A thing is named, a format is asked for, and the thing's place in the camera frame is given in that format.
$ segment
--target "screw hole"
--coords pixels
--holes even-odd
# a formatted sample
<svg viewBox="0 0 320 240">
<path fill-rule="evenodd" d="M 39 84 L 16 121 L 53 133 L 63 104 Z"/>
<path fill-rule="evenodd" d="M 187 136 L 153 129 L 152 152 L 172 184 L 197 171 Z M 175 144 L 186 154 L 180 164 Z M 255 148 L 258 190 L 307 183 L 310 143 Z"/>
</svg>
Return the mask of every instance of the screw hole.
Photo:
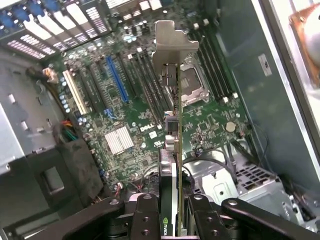
<svg viewBox="0 0 320 240">
<path fill-rule="evenodd" d="M 216 237 L 216 236 L 218 236 L 219 232 L 217 230 L 213 229 L 211 231 L 211 234 Z"/>
<path fill-rule="evenodd" d="M 145 230 L 143 230 L 143 231 L 141 232 L 141 234 L 142 234 L 143 236 L 148 236 L 148 235 L 149 235 L 149 230 L 148 230 L 148 229 L 145 229 Z"/>
</svg>

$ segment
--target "screw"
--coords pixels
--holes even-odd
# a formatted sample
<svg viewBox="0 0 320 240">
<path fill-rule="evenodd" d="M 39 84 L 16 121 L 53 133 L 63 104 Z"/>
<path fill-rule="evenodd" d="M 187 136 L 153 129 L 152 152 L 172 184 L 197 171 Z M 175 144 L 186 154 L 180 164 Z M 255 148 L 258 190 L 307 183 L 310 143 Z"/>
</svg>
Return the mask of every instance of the screw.
<svg viewBox="0 0 320 240">
<path fill-rule="evenodd" d="M 195 196 L 194 196 L 194 199 L 196 199 L 196 200 L 201 200 L 202 198 L 203 198 L 202 195 L 195 195 Z"/>
<path fill-rule="evenodd" d="M 144 195 L 144 197 L 143 197 L 144 199 L 151 199 L 152 198 L 152 196 L 151 195 L 149 195 L 149 194 L 147 194 L 147 195 Z"/>
<path fill-rule="evenodd" d="M 109 204 L 110 205 L 117 205 L 119 201 L 117 199 L 112 200 Z"/>
<path fill-rule="evenodd" d="M 229 200 L 229 201 L 228 201 L 228 204 L 230 204 L 231 206 L 235 206 L 235 205 L 237 205 L 238 203 L 236 202 L 236 200 Z"/>
</svg>

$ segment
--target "port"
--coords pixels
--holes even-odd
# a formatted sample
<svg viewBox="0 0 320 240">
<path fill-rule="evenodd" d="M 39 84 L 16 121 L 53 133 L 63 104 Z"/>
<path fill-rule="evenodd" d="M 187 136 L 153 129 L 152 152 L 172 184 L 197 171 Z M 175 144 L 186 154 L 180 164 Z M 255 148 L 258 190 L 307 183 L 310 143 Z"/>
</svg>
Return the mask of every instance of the port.
<svg viewBox="0 0 320 240">
<path fill-rule="evenodd" d="M 75 84 L 74 79 L 70 75 L 70 72 L 67 70 L 67 71 L 64 71 L 62 74 L 63 74 L 63 76 L 65 78 L 66 83 L 69 86 L 70 92 L 71 92 L 71 94 L 72 94 L 72 96 L 74 98 L 75 104 L 76 104 L 80 114 L 81 115 L 87 114 L 88 110 L 87 110 L 87 108 L 85 106 L 85 103 L 84 103 L 83 99 L 81 98 L 81 96 L 79 94 L 79 90 L 78 90 L 78 88 L 77 88 L 77 86 Z"/>
</svg>

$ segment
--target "chipset heatsink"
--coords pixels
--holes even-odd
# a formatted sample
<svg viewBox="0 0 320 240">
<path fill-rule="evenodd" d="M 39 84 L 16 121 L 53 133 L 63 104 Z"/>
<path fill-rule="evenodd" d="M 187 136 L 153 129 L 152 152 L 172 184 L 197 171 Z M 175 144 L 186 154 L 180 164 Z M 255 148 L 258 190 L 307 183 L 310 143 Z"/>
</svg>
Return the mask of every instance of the chipset heatsink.
<svg viewBox="0 0 320 240">
<path fill-rule="evenodd" d="M 209 101 L 209 91 L 205 78 L 197 61 L 189 57 L 180 66 L 180 79 L 182 86 L 182 107 L 194 104 L 198 101 Z"/>
<path fill-rule="evenodd" d="M 128 129 L 125 126 L 107 133 L 104 137 L 113 155 L 120 154 L 124 150 L 134 146 Z"/>
</svg>

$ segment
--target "gray metal panel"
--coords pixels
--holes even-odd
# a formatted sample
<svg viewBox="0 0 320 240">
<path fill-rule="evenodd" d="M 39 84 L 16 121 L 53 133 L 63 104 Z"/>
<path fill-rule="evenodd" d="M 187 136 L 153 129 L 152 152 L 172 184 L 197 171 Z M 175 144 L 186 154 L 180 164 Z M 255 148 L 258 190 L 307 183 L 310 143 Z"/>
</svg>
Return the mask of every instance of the gray metal panel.
<svg viewBox="0 0 320 240">
<path fill-rule="evenodd" d="M 36 64 L 0 51 L 0 174 L 12 160 L 55 146 L 47 119 L 56 124 L 63 116 L 46 89 L 26 77 L 26 68 L 32 65 Z M 11 103 L 10 94 L 16 104 Z M 29 130 L 23 129 L 23 121 Z M 37 132 L 42 127 L 45 131 Z"/>
<path fill-rule="evenodd" d="M 320 182 L 312 161 L 315 154 L 310 149 L 310 140 L 288 79 L 280 69 L 280 60 L 271 51 L 252 2 L 258 1 L 221 1 L 223 12 L 218 38 L 222 50 L 251 120 L 268 135 L 270 145 L 266 157 L 270 168 L 277 173 L 286 173 L 297 184 L 316 191 Z M 259 61 L 262 54 L 265 54 L 272 75 L 266 76 L 263 71 Z M 261 132 L 258 132 L 258 138 L 262 154 L 266 141 Z"/>
</svg>

